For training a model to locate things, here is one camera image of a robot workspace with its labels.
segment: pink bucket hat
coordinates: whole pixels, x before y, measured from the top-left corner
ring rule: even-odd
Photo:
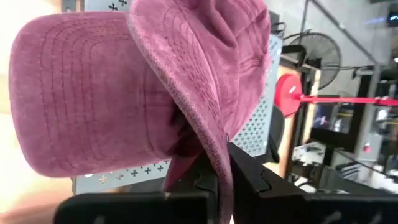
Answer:
[[[11,52],[11,110],[27,162],[66,177],[205,150],[221,222],[233,183],[226,134],[262,95],[270,32],[263,0],[135,0],[129,16],[44,16]]]

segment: metal pole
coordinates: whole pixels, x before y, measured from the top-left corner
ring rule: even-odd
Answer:
[[[359,49],[363,54],[367,56],[367,58],[372,61],[372,63],[377,63],[377,60],[366,50],[345,28],[343,24],[341,24],[334,15],[332,15],[329,11],[327,11],[317,0],[311,0],[311,2],[332,22],[339,30],[344,33],[344,35]]]
[[[307,22],[307,11],[308,11],[308,3],[310,0],[305,0],[304,4],[304,11],[303,11],[303,19],[301,20],[301,28],[300,28],[300,33],[304,33],[305,30],[305,23]],[[302,35],[300,35],[300,38],[298,39],[298,44],[301,45],[301,38]]]

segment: red weight plate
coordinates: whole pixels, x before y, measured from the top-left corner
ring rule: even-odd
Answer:
[[[285,117],[290,116],[300,108],[301,102],[298,96],[302,93],[300,77],[298,75],[285,74],[279,78],[276,84],[274,102]]]

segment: standing fan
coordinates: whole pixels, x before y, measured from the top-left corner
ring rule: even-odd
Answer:
[[[328,86],[341,68],[341,50],[329,36],[309,30],[285,38],[296,37],[289,45],[302,45],[307,50],[305,63],[321,69],[319,90]]]

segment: perforated metal panel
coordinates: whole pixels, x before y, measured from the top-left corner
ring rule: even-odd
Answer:
[[[269,41],[272,64],[266,75],[264,95],[251,119],[233,139],[233,142],[250,156],[260,156],[266,153],[281,49],[282,41],[272,35]]]
[[[122,0],[86,0],[85,10],[110,10],[109,6],[112,6],[112,4],[122,4]],[[119,6],[118,9],[125,9],[125,7]],[[281,48],[282,41],[275,36],[271,36],[269,52],[272,59],[272,65],[266,74],[267,83],[265,86],[266,90],[264,96],[261,98],[261,102],[255,110],[251,120],[245,125],[244,129],[240,132],[240,135],[233,139],[233,142],[252,156],[258,156],[265,153]],[[124,185],[158,179],[166,175],[168,168],[169,161],[163,161],[158,164],[131,167],[128,169],[116,170],[114,172],[78,176],[73,179],[73,193],[81,194],[86,192],[102,192],[107,189],[113,189]]]

